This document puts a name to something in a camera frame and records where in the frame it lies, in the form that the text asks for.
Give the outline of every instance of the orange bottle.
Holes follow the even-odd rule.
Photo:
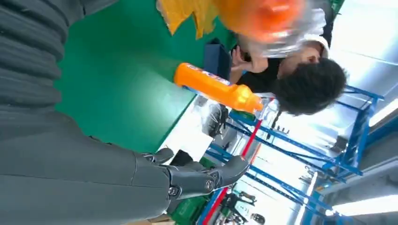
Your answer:
[[[304,0],[213,0],[222,23],[259,42],[274,42],[304,11]]]
[[[235,110],[255,113],[263,109],[261,98],[246,85],[231,85],[214,74],[189,63],[181,63],[174,75],[174,83],[195,90],[196,93]]]

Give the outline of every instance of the black shirt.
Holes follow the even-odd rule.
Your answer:
[[[235,194],[227,194],[225,200],[226,200],[225,206],[227,208],[232,209],[235,208],[237,202],[239,201],[239,197]]]
[[[246,72],[237,84],[248,86],[254,93],[271,92],[272,83],[276,80],[279,65],[283,59],[268,59],[268,68],[261,73]]]

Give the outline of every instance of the green object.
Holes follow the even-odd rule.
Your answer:
[[[255,119],[256,119],[256,116],[254,116],[253,114],[251,114],[251,113],[248,113],[248,112],[243,112],[243,111],[236,111],[236,110],[232,110],[234,113],[236,113],[236,114],[239,114],[239,115],[241,115],[242,117],[244,117],[244,118],[246,118],[246,119],[248,119],[248,120],[251,120],[251,121],[254,121]]]
[[[210,168],[210,167],[212,167],[212,166],[215,166],[215,164],[214,164],[212,161],[210,161],[209,159],[207,159],[207,158],[205,158],[205,157],[202,157],[202,158],[200,159],[199,163],[200,163],[202,166],[204,166],[205,168]]]
[[[341,7],[343,6],[344,0],[330,0],[330,2],[332,3],[332,8],[337,15]]]
[[[202,213],[207,201],[207,196],[185,199],[171,214],[171,218],[176,221],[178,225],[193,225]]]
[[[234,36],[219,21],[195,39],[192,18],[172,37],[155,0],[120,0],[73,25],[60,66],[58,110],[86,135],[138,152],[155,152],[194,94],[172,83],[181,62],[201,67],[204,45]]]
[[[228,217],[228,215],[230,214],[230,210],[229,210],[227,207],[225,207],[225,208],[223,208],[223,209],[221,210],[221,213],[222,213],[225,217]]]

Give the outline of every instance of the ceiling light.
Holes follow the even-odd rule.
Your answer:
[[[314,176],[311,179],[311,184],[308,187],[308,190],[306,192],[307,196],[311,196],[312,195],[312,191],[314,190],[317,178],[318,178],[318,172],[315,172]],[[294,225],[300,225],[301,224],[303,216],[304,216],[304,212],[306,210],[307,203],[308,203],[308,198],[305,198],[304,199],[304,204],[300,207],[300,210],[298,211],[298,215],[297,215],[296,221],[294,222]]]
[[[376,213],[397,212],[398,195],[388,195],[378,198],[366,199],[358,202],[333,206],[333,211],[326,210],[326,216],[332,216],[336,212],[345,216],[358,216]]]
[[[398,98],[394,99],[394,101],[390,102],[386,107],[376,113],[372,118],[370,118],[369,126],[373,127],[386,116],[390,115],[393,111],[398,108]]]

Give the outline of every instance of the curly black hair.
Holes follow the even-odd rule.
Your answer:
[[[293,115],[311,115],[325,109],[341,95],[347,78],[333,60],[301,63],[291,75],[274,82],[272,92],[280,109]]]

